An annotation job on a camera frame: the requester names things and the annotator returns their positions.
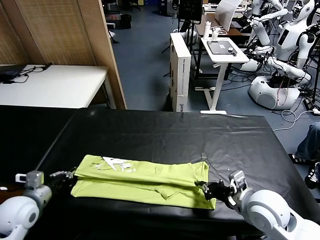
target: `cardboard box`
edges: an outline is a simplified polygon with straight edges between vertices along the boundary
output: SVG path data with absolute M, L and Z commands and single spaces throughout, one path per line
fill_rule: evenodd
M 0 1 L 0 64 L 48 63 L 108 67 L 127 108 L 101 0 Z
M 187 109 L 191 54 L 179 32 L 170 34 L 170 97 L 175 112 Z

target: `jeans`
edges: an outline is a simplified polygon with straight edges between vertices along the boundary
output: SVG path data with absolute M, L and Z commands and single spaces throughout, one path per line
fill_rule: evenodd
M 300 143 L 295 155 L 304 160 L 314 160 L 320 150 L 320 122 L 315 122 L 309 127 L 309 132 Z

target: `black tablecloth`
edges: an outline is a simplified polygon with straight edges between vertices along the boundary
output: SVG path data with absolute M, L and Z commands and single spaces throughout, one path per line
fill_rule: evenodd
M 0 182 L 36 168 L 77 109 L 0 106 Z
M 162 164 L 206 161 L 209 180 L 225 183 L 231 172 L 243 170 L 250 187 L 281 194 L 302 217 L 320 223 L 316 201 L 261 116 L 80 109 L 40 170 L 70 169 L 87 154 Z M 80 229 L 152 227 L 157 235 L 175 231 L 200 237 L 254 230 L 219 201 L 214 211 L 71 196 L 57 206 Z

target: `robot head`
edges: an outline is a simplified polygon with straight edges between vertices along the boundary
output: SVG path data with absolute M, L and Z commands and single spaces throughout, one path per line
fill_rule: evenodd
M 306 19 L 315 8 L 315 0 L 298 0 L 292 9 L 292 20 Z

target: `wooden wall panel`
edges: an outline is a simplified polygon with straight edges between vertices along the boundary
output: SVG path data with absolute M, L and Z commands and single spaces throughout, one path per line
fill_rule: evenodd
M 15 33 L 19 37 L 25 52 L 30 58 L 32 64 L 45 64 L 45 60 L 42 57 L 29 29 L 25 23 L 18 6 L 13 0 L 2 0 L 3 8 L 7 13 L 7 17 L 15 30 Z
M 27 64 L 29 57 L 0 2 L 0 64 Z
M 76 0 L 15 0 L 45 63 L 96 65 Z
M 82 19 L 98 66 L 109 67 L 109 79 L 117 109 L 126 109 L 126 101 L 102 5 L 97 0 L 78 0 Z

